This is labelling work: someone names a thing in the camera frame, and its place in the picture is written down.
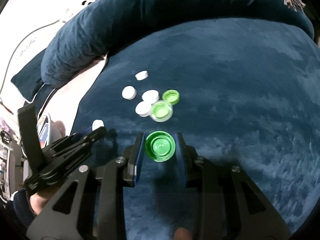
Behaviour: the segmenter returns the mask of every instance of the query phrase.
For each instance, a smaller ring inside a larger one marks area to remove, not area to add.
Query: green bottle cap
[[[146,138],[145,152],[155,162],[169,160],[176,150],[176,143],[173,137],[164,131],[155,131]]]
[[[177,90],[167,90],[163,93],[162,99],[168,101],[171,105],[175,105],[180,101],[180,94]]]
[[[150,117],[156,122],[165,122],[171,118],[172,114],[172,105],[165,100],[154,103],[150,110]]]

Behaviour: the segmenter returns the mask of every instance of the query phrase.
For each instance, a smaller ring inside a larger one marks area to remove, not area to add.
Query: bottle cap
[[[94,120],[92,123],[92,131],[98,129],[99,127],[104,127],[104,123],[102,120]]]
[[[159,100],[159,92],[157,90],[148,90],[142,94],[142,100],[154,104]]]
[[[141,117],[147,117],[150,114],[151,104],[142,101],[136,106],[136,113]]]
[[[175,150],[175,141],[167,132],[155,131],[146,138],[146,155],[156,162],[165,162],[169,160],[173,156]]]
[[[137,80],[143,80],[143,79],[147,78],[148,76],[149,75],[148,75],[148,72],[146,70],[141,71],[141,72],[139,72],[138,74],[135,75]]]
[[[136,95],[137,95],[137,91],[132,86],[127,86],[122,90],[122,97],[124,99],[131,100],[131,99],[134,99]]]
[[[164,100],[154,103],[150,110],[150,117],[156,122],[165,122],[173,114],[172,105]]]
[[[177,90],[167,90],[163,93],[162,99],[168,101],[171,105],[175,105],[180,101],[180,94]]]

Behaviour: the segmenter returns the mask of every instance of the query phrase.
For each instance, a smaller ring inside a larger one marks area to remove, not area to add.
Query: blue velvet fabric
[[[33,100],[34,96],[44,84],[40,73],[44,53],[45,49],[39,52],[22,70],[11,78],[11,83],[19,90],[23,98],[29,102]]]
[[[182,132],[218,165],[240,165],[296,231],[320,196],[320,50],[300,28],[246,18],[188,22],[153,33],[109,58],[80,102],[71,133],[102,119],[114,133],[87,163],[104,165],[141,131]],[[147,70],[149,77],[134,75]],[[138,92],[121,97],[125,86]],[[135,113],[146,90],[180,92],[170,120]],[[168,239],[193,228],[196,194],[175,158],[145,157],[140,182],[124,189],[129,239]]]
[[[47,47],[42,80],[60,88],[97,56],[187,21],[248,17],[295,25],[311,38],[311,22],[284,0],[98,0],[66,23]]]

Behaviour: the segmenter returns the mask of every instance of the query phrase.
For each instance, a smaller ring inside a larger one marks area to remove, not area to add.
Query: finger
[[[192,240],[192,233],[185,228],[178,228],[173,238],[174,240]]]
[[[44,199],[50,199],[59,190],[63,183],[64,181],[59,181],[56,185],[46,187],[45,189],[38,191],[36,194]]]
[[[44,199],[40,197],[38,194],[34,194],[30,197],[31,209],[36,215],[39,215],[48,201],[48,199]]]

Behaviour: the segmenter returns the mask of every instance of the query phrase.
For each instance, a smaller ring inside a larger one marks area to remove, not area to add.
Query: blue pillow
[[[67,22],[47,47],[42,80],[60,88],[96,57],[155,31],[193,20],[249,17],[295,25],[311,38],[311,22],[284,0],[97,0]]]
[[[17,74],[11,78],[11,83],[19,90],[23,98],[31,102],[44,85],[41,80],[40,65],[45,49],[30,60]]]

